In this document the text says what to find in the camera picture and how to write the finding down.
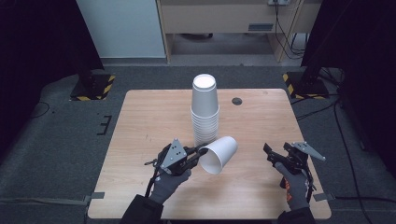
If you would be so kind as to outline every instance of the black sleeve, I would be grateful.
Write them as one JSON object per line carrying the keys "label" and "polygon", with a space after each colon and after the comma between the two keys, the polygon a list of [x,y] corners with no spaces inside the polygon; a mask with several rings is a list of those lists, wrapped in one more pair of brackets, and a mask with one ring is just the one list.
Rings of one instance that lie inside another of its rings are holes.
{"label": "black sleeve", "polygon": [[312,216],[309,207],[283,212],[277,218],[278,224],[315,224],[316,221]]}
{"label": "black sleeve", "polygon": [[137,194],[122,216],[120,224],[157,223],[162,213],[162,204]]}

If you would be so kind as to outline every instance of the black curtain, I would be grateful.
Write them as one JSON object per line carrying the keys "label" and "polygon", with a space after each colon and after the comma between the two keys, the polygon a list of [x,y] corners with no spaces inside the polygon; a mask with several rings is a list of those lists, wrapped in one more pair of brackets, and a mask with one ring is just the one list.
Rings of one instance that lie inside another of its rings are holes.
{"label": "black curtain", "polygon": [[93,69],[103,65],[75,0],[0,0],[0,158],[44,86]]}
{"label": "black curtain", "polygon": [[396,176],[396,1],[323,0],[302,66],[345,71],[344,109]]}

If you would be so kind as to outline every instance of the power socket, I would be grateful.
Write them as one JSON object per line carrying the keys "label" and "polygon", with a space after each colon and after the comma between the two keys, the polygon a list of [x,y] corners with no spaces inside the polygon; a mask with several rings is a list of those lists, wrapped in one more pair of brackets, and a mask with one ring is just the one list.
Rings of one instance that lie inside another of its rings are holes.
{"label": "power socket", "polygon": [[275,4],[287,6],[290,5],[290,0],[268,0],[268,6],[274,6]]}

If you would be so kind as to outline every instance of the stack of cups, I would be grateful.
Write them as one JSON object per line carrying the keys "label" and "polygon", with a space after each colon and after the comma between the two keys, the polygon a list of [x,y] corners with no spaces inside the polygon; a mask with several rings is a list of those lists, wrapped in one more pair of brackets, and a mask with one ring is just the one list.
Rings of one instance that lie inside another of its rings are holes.
{"label": "stack of cups", "polygon": [[216,80],[209,74],[201,74],[192,82],[191,119],[194,144],[216,140],[219,129],[219,102]]}

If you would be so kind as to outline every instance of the gray glove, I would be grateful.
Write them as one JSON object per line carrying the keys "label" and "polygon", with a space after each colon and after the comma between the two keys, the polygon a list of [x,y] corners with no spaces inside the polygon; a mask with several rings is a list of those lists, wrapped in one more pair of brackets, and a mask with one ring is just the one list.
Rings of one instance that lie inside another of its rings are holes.
{"label": "gray glove", "polygon": [[275,163],[275,168],[285,177],[286,180],[286,200],[291,210],[309,207],[306,201],[306,176],[302,173],[297,175],[291,174],[288,169],[281,163]]}
{"label": "gray glove", "polygon": [[151,192],[149,198],[156,202],[163,204],[177,189],[177,187],[188,180],[191,176],[191,170],[186,170],[182,175],[169,175],[161,170],[159,177],[154,183],[154,190]]}

